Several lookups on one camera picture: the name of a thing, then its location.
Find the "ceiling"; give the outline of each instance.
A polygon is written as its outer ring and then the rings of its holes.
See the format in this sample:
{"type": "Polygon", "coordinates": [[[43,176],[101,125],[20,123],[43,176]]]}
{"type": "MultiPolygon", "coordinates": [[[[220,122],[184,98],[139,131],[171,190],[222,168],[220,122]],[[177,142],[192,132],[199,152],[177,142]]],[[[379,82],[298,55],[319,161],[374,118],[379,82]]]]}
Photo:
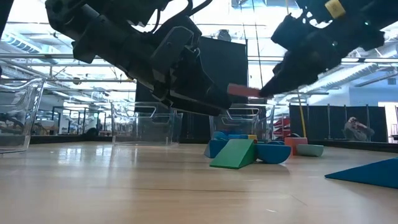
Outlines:
{"type": "MultiPolygon", "coordinates": [[[[160,24],[181,11],[186,3],[185,0],[172,1],[166,10],[162,12],[160,24]]],[[[194,6],[197,6],[203,0],[194,0],[194,6]]],[[[290,12],[293,16],[298,16],[300,10],[296,7],[294,1],[288,1],[290,12]]],[[[276,27],[286,15],[285,0],[248,0],[242,7],[236,7],[231,0],[215,0],[207,8],[195,14],[192,19],[203,32],[204,36],[214,37],[220,29],[228,29],[234,42],[244,42],[248,39],[248,55],[251,60],[249,62],[249,84],[253,87],[261,87],[261,83],[265,83],[272,76],[272,69],[278,60],[285,54],[285,49],[273,43],[270,39],[276,27]],[[259,55],[262,57],[261,66],[259,65],[259,55]]],[[[153,15],[149,25],[145,28],[137,27],[139,30],[151,30],[154,27],[156,16],[153,15]]],[[[387,44],[378,50],[365,52],[357,49],[350,57],[387,57],[385,54],[390,53],[393,46],[398,41],[398,23],[393,24],[384,29],[386,31],[387,44]]],[[[26,45],[31,46],[42,54],[71,54],[71,39],[53,30],[47,19],[47,13],[44,7],[44,0],[14,0],[14,5],[9,16],[5,34],[0,42],[0,54],[27,54],[25,50],[21,50],[10,45],[6,40],[11,38],[22,40],[26,45]]],[[[125,74],[117,68],[111,67],[104,60],[98,59],[93,62],[95,67],[84,67],[84,63],[74,59],[57,59],[58,64],[68,66],[53,66],[50,71],[51,61],[43,61],[38,59],[9,58],[8,61],[18,63],[33,71],[37,71],[37,75],[50,74],[55,75],[55,79],[71,79],[81,78],[89,80],[127,80],[125,74]]],[[[355,67],[358,64],[344,65],[342,67],[355,67]]],[[[364,79],[372,79],[373,76],[362,77],[364,79]]],[[[60,91],[68,97],[78,95],[94,98],[99,101],[108,100],[134,100],[136,84],[135,83],[81,83],[79,85],[73,83],[52,82],[47,87],[49,89],[60,88],[65,89],[86,89],[96,90],[96,92],[72,92],[60,91]],[[103,90],[131,90],[131,94],[127,96],[125,92],[109,91],[104,97],[103,90]]],[[[279,96],[278,99],[285,99],[285,96],[279,96]]]]}

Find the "orange block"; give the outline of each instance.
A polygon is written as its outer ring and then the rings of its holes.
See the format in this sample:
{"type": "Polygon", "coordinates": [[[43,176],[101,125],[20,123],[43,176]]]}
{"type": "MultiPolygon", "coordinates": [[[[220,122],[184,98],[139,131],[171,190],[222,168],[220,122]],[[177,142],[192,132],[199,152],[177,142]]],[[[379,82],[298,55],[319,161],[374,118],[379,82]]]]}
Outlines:
{"type": "Polygon", "coordinates": [[[296,156],[297,155],[297,145],[298,144],[308,144],[307,138],[285,138],[285,145],[290,146],[292,148],[292,153],[290,155],[296,156]]]}

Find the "green triangular block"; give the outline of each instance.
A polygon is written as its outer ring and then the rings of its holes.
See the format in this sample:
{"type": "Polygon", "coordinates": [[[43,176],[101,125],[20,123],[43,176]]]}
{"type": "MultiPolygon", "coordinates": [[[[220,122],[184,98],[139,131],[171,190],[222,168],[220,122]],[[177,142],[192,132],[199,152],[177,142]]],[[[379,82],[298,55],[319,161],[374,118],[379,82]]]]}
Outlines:
{"type": "Polygon", "coordinates": [[[220,153],[210,163],[211,167],[240,169],[256,160],[256,150],[252,139],[230,139],[220,153]]]}

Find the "blue block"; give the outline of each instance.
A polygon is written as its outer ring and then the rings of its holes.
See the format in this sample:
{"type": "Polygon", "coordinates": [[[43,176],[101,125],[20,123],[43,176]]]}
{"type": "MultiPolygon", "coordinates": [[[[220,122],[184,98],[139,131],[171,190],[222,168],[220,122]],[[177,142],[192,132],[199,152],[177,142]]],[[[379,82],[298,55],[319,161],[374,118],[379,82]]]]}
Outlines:
{"type": "Polygon", "coordinates": [[[229,139],[247,139],[247,134],[229,134],[229,139]]]}
{"type": "Polygon", "coordinates": [[[273,144],[256,144],[257,156],[266,164],[280,164],[290,156],[292,148],[273,144]]]}
{"type": "Polygon", "coordinates": [[[222,133],[221,131],[215,131],[213,133],[213,138],[215,140],[228,140],[228,136],[224,133],[222,133]]]}
{"type": "Polygon", "coordinates": [[[271,142],[269,142],[267,144],[281,146],[281,145],[284,145],[285,143],[284,142],[280,142],[280,141],[271,141],[271,142]]]}
{"type": "Polygon", "coordinates": [[[225,140],[210,140],[207,144],[204,155],[210,159],[214,159],[227,143],[228,141],[225,140]]]}
{"type": "Polygon", "coordinates": [[[398,157],[335,172],[325,177],[398,189],[398,157]]]}

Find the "yellow block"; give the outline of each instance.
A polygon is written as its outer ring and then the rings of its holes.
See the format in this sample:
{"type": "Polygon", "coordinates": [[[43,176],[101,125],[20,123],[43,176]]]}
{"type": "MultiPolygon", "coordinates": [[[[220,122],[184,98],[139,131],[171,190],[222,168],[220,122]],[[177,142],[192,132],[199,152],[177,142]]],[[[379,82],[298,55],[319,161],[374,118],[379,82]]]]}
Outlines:
{"type": "Polygon", "coordinates": [[[328,9],[330,15],[336,19],[340,16],[346,14],[346,10],[343,5],[339,2],[339,0],[330,0],[325,3],[325,7],[328,9]]]}
{"type": "Polygon", "coordinates": [[[248,134],[248,139],[257,140],[257,135],[255,135],[255,134],[248,134]]]}

